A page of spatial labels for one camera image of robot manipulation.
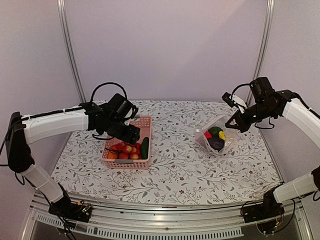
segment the floral pattern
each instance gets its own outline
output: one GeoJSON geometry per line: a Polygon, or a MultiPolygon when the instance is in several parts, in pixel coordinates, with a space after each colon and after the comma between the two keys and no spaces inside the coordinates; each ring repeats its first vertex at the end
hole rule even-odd
{"type": "Polygon", "coordinates": [[[211,205],[259,200],[280,183],[260,132],[251,127],[223,156],[205,152],[194,132],[234,109],[222,102],[132,101],[152,116],[147,170],[108,169],[105,142],[91,131],[75,131],[52,173],[67,191],[135,203],[211,205]]]}

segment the floral tablecloth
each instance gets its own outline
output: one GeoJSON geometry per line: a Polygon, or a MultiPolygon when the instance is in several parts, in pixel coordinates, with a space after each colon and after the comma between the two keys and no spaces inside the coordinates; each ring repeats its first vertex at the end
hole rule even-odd
{"type": "Polygon", "coordinates": [[[211,205],[258,200],[279,184],[254,127],[224,156],[210,155],[195,143],[197,126],[233,113],[225,103],[132,102],[138,114],[152,116],[149,169],[108,169],[102,161],[105,142],[92,138],[91,131],[75,131],[52,173],[68,192],[136,203],[211,205]]]}

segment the white wall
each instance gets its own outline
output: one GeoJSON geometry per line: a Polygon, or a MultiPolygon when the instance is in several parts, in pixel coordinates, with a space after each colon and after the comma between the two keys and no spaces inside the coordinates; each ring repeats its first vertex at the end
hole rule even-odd
{"type": "MultiPolygon", "coordinates": [[[[276,90],[289,89],[320,113],[320,2],[275,1],[274,16],[261,76],[276,90]]],[[[296,126],[284,119],[264,130],[286,181],[320,165],[320,151],[296,126]]],[[[304,201],[314,239],[320,239],[319,203],[304,201]]]]}
{"type": "MultiPolygon", "coordinates": [[[[131,99],[221,101],[252,79],[266,7],[257,0],[68,0],[86,97],[112,81],[131,99]]],[[[118,90],[107,89],[96,99],[118,90]]]]}
{"type": "MultiPolygon", "coordinates": [[[[68,62],[57,2],[1,2],[0,8],[0,137],[4,137],[11,113],[48,112],[79,103],[68,62]]],[[[36,162],[49,172],[66,136],[31,146],[36,162]]],[[[0,157],[7,162],[6,152],[0,157]]],[[[0,239],[19,238],[34,190],[21,186],[14,173],[0,169],[0,239]]]]}

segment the plastic basket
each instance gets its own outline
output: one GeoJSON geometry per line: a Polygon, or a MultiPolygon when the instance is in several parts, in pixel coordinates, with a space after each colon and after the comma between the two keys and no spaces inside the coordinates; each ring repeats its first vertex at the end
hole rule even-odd
{"type": "Polygon", "coordinates": [[[230,148],[235,144],[238,139],[237,130],[226,128],[225,123],[229,120],[230,116],[223,114],[218,116],[217,118],[210,121],[207,125],[203,127],[199,127],[195,130],[195,142],[199,144],[201,148],[207,150],[209,153],[217,156],[221,156],[226,154],[230,148]],[[224,148],[220,151],[213,149],[205,136],[205,132],[208,131],[209,128],[216,126],[223,130],[225,135],[224,148]]]}
{"type": "Polygon", "coordinates": [[[145,137],[149,138],[148,159],[110,159],[108,158],[109,149],[112,145],[121,143],[119,139],[112,139],[105,142],[105,147],[102,153],[102,160],[110,169],[147,169],[149,168],[150,161],[150,146],[151,146],[151,129],[152,121],[151,116],[140,116],[136,120],[130,121],[130,124],[140,128],[140,140],[142,143],[145,137]]]}

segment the purple eggplant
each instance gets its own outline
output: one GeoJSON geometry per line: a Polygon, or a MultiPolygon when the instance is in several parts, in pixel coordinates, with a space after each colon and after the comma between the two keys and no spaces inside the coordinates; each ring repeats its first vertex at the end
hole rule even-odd
{"type": "Polygon", "coordinates": [[[218,152],[224,148],[225,141],[219,137],[212,137],[207,139],[210,147],[212,147],[214,150],[218,150],[218,152]]]}

